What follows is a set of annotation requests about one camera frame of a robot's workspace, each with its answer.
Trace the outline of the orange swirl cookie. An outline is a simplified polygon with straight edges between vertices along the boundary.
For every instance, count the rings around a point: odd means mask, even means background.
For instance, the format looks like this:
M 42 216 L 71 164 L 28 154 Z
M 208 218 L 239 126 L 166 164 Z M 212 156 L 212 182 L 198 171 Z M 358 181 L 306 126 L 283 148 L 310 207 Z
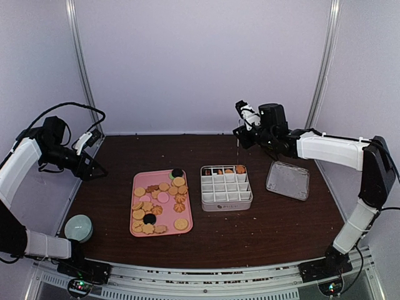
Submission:
M 243 165 L 237 165 L 236 166 L 236 173 L 237 174 L 245 174 L 246 173 L 246 167 Z

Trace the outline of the chocolate swirl cookie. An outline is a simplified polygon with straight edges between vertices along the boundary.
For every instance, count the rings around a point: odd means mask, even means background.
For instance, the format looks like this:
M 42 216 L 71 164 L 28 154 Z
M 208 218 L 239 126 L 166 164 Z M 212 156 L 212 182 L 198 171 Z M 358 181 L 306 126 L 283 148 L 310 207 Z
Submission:
M 202 175 L 203 176 L 210 176 L 211 175 L 211 170 L 210 169 L 204 169 L 202 171 Z

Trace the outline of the tan swirl cookie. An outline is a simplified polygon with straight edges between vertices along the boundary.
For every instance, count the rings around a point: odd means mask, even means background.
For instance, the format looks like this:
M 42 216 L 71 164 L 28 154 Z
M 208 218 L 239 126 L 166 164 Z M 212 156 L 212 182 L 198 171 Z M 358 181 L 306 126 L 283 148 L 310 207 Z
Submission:
M 176 213 L 182 213 L 182 212 L 185 211 L 186 206 L 185 206 L 184 203 L 177 202 L 177 203 L 174 205 L 173 209 L 174 209 L 174 211 L 175 211 Z

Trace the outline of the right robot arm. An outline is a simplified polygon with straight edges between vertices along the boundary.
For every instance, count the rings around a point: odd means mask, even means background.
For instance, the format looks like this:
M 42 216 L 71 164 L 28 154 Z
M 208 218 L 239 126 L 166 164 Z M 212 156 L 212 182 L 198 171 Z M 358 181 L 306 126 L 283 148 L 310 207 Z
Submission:
M 333 276 L 344 266 L 346 255 L 377 218 L 398 178 L 386 141 L 343 138 L 314 129 L 283 129 L 281 126 L 242 125 L 233 134 L 244 149 L 266 147 L 293 159 L 325 161 L 355 169 L 362 174 L 361 188 L 354 211 L 332 242 L 332 253 L 321 261 L 324 275 Z

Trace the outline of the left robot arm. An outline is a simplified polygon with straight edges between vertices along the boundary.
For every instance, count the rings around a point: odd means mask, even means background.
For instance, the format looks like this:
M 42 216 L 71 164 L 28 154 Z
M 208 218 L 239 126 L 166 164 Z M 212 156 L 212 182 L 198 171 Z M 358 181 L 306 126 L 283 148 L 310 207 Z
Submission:
M 69 149 L 38 131 L 20 137 L 1 163 L 1 252 L 14 258 L 65 259 L 77 278 L 90 271 L 79 243 L 56 237 L 53 226 L 76 181 L 108 172 L 81 148 Z

